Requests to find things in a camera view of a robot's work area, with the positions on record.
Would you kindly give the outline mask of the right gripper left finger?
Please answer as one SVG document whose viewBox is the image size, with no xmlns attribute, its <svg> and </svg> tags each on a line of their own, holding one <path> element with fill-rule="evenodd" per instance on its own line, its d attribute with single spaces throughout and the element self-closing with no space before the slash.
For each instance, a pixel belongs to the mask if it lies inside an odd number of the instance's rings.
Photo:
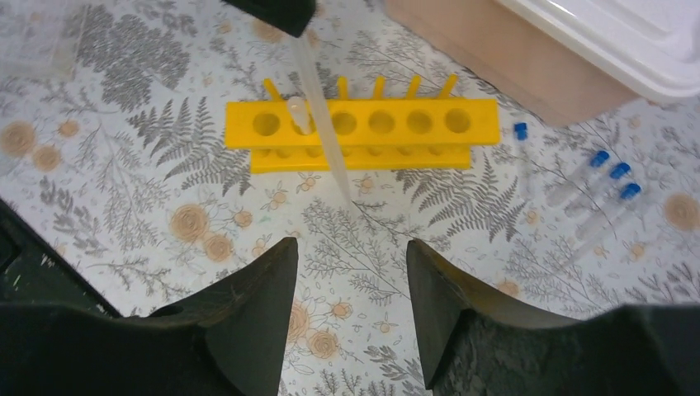
<svg viewBox="0 0 700 396">
<path fill-rule="evenodd" d="M 296 287 L 285 237 L 148 317 L 2 303 L 4 395 L 274 395 Z"/>
</svg>

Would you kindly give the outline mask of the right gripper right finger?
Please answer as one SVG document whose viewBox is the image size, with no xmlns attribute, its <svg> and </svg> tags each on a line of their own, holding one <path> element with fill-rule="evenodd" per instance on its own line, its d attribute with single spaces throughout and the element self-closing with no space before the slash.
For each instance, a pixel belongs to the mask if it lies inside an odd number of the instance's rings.
<svg viewBox="0 0 700 396">
<path fill-rule="evenodd" d="M 506 295 L 419 239 L 406 263 L 424 384 L 435 395 L 699 392 L 695 304 L 629 304 L 577 320 Z"/>
</svg>

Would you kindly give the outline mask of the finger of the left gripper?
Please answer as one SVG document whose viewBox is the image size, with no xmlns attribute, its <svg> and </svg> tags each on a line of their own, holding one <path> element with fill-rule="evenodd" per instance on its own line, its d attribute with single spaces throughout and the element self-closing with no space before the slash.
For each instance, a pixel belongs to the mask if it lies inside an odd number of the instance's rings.
<svg viewBox="0 0 700 396">
<path fill-rule="evenodd" d="M 224 0 L 224 2 L 292 37 L 302 36 L 317 10 L 315 0 Z"/>
</svg>

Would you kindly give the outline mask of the yellow test tube rack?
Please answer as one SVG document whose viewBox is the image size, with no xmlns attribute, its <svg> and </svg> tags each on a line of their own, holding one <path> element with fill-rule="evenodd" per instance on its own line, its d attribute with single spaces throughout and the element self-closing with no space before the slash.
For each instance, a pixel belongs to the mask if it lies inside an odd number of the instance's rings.
<svg viewBox="0 0 700 396">
<path fill-rule="evenodd" d="M 404 97 L 385 97 L 378 77 L 370 98 L 351 99 L 339 78 L 338 97 L 327 103 L 346 169 L 470 167 L 472 147 L 500 141 L 498 104 L 454 97 L 457 81 L 452 74 L 436 96 L 418 97 L 415 76 Z M 311 114 L 312 133 L 302 135 L 274 83 L 264 85 L 271 100 L 227 104 L 224 146 L 248 150 L 253 173 L 328 171 Z"/>
</svg>

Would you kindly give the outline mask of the pink plastic bin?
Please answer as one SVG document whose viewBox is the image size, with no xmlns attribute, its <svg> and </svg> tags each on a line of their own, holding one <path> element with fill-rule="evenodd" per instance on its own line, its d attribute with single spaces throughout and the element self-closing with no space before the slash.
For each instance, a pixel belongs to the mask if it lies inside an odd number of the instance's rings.
<svg viewBox="0 0 700 396">
<path fill-rule="evenodd" d="M 395 0 L 385 12 L 549 126 L 586 121 L 639 97 L 496 1 Z"/>
</svg>

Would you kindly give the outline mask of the white plastic bin lid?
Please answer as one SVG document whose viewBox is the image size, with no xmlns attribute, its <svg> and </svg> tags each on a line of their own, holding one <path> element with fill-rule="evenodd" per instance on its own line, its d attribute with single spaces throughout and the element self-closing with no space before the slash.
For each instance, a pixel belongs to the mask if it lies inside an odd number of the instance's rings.
<svg viewBox="0 0 700 396">
<path fill-rule="evenodd" d="M 505 1 L 503 5 L 640 96 L 699 93 L 697 1 Z"/>
</svg>

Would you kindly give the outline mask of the blue-capped test tube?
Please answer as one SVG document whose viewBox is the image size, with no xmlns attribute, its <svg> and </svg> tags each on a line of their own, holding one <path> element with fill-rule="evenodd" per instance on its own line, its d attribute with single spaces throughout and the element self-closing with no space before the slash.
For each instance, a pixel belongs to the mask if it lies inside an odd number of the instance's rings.
<svg viewBox="0 0 700 396">
<path fill-rule="evenodd" d="M 617 188 L 630 172 L 631 166 L 628 163 L 621 162 L 614 165 L 603 176 L 590 183 L 586 192 L 581 193 L 577 198 L 572 200 L 565 207 L 565 214 L 569 217 L 577 217 L 583 214 L 593 205 L 596 199 L 600 196 L 605 196 L 610 190 Z"/>
<path fill-rule="evenodd" d="M 565 180 L 546 196 L 546 203 L 555 207 L 569 199 L 577 190 L 577 184 L 596 173 L 610 158 L 608 151 L 599 150 L 582 162 Z"/>
<path fill-rule="evenodd" d="M 635 182 L 627 183 L 614 195 L 607 198 L 602 206 L 586 219 L 575 231 L 578 240 L 585 240 L 601 232 L 607 224 L 621 215 L 627 207 L 641 194 L 641 186 Z"/>
<path fill-rule="evenodd" d="M 513 134 L 518 148 L 518 180 L 521 195 L 525 200 L 531 200 L 533 198 L 533 182 L 527 123 L 524 121 L 514 123 Z"/>
</svg>

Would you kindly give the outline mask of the floral table mat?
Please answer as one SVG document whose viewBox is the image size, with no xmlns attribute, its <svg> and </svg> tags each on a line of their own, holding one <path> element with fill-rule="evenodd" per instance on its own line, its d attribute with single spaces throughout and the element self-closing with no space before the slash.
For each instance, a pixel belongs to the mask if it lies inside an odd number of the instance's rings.
<svg viewBox="0 0 700 396">
<path fill-rule="evenodd" d="M 498 290 L 575 318 L 624 303 L 699 301 L 699 100 L 634 101 L 563 129 L 525 112 L 385 15 L 374 1 L 321 1 L 308 34 L 329 97 L 385 77 L 402 95 L 493 98 L 500 144 L 466 171 L 360 171 L 359 214 L 322 172 L 251 175 L 223 146 L 228 101 L 299 91 L 287 38 L 219 1 L 95 1 L 77 14 L 69 82 L 1 80 L 1 197 L 123 314 L 150 314 L 251 262 L 280 238 L 300 248 L 279 390 L 423 395 L 405 272 L 421 238 Z M 528 126 L 533 198 L 518 180 L 513 124 Z M 562 204 L 547 194 L 599 150 L 609 160 Z M 614 165 L 631 172 L 583 214 L 565 207 Z M 640 218 L 561 266 L 576 227 L 627 183 Z"/>
</svg>

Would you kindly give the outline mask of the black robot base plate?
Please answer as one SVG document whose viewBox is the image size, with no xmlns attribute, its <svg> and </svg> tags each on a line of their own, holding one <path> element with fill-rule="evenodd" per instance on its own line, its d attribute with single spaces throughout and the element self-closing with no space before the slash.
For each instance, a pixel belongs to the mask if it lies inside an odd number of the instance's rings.
<svg viewBox="0 0 700 396">
<path fill-rule="evenodd" d="M 110 318 L 121 316 L 5 201 L 1 202 L 1 301 L 61 304 Z"/>
</svg>

